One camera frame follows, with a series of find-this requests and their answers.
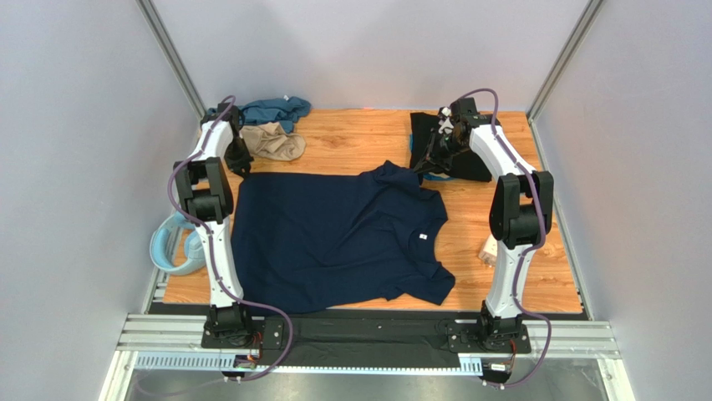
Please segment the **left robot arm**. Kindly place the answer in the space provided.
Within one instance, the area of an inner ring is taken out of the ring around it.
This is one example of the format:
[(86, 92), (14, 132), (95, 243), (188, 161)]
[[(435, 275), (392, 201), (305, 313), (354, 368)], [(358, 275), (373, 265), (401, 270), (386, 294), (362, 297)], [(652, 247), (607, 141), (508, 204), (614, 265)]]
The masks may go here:
[(253, 158), (241, 136), (242, 111), (222, 101), (201, 120), (202, 133), (192, 153), (176, 161), (168, 189), (171, 204), (196, 228), (210, 280), (210, 306), (217, 312), (239, 310), (244, 291), (231, 250), (235, 202), (229, 172), (246, 178)]

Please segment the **navy blue t shirt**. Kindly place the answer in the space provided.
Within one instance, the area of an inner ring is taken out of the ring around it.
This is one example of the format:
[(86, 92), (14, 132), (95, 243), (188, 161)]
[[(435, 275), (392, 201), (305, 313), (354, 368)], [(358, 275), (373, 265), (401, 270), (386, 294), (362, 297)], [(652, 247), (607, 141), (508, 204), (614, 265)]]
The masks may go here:
[(239, 186), (231, 234), (249, 302), (319, 312), (410, 295), (440, 305), (455, 276), (435, 255), (438, 191), (385, 162), (358, 175), (262, 172)]

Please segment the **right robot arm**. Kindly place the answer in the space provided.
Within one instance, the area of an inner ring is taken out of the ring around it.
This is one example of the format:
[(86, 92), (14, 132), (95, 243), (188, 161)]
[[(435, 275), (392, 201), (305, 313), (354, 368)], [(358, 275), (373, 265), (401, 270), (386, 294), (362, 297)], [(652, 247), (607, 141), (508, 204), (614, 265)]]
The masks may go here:
[(457, 155), (470, 150), (497, 180), (489, 217), (496, 266), (483, 313), (492, 320), (520, 317), (526, 273), (551, 230), (553, 177), (519, 155), (495, 115), (444, 107), (438, 117), (439, 126), (413, 169), (421, 175), (445, 173)]

